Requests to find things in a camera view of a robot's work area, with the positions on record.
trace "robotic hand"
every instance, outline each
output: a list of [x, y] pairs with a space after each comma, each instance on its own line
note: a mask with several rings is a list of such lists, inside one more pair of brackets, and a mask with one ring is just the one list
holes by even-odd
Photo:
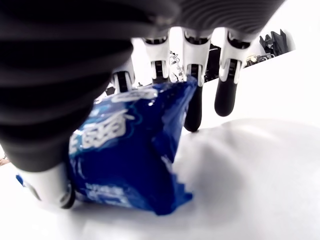
[[65, 160], [70, 135], [110, 80], [134, 82], [131, 38], [143, 38], [152, 81], [169, 79], [169, 29], [183, 28], [183, 70], [198, 80], [185, 127], [201, 123], [210, 38], [227, 29], [215, 111], [234, 107], [246, 51], [284, 0], [0, 0], [0, 143], [40, 200], [75, 200]]

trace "black fingertip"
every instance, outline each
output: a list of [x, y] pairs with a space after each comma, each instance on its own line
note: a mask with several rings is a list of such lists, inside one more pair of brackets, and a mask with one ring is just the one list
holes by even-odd
[[202, 120], [202, 86], [197, 86], [194, 95], [189, 103], [186, 113], [184, 127], [189, 132], [196, 132]]

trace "white table surface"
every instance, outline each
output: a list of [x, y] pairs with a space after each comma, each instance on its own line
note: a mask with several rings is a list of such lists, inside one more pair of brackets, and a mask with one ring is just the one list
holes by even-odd
[[299, 52], [244, 69], [234, 112], [183, 132], [174, 169], [194, 200], [169, 216], [113, 206], [47, 208], [0, 167], [0, 239], [319, 240], [320, 94], [316, 63]]

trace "plastic wrapper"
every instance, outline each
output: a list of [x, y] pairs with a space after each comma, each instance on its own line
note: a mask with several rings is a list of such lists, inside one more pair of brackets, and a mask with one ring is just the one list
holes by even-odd
[[192, 199], [172, 172], [197, 81], [155, 84], [95, 102], [69, 145], [78, 200], [172, 213]]

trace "blue snack bag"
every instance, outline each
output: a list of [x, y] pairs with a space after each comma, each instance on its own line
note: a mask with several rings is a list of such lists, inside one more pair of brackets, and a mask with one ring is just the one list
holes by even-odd
[[195, 78], [100, 99], [69, 145], [70, 178], [85, 202], [172, 213], [192, 199], [172, 172]]

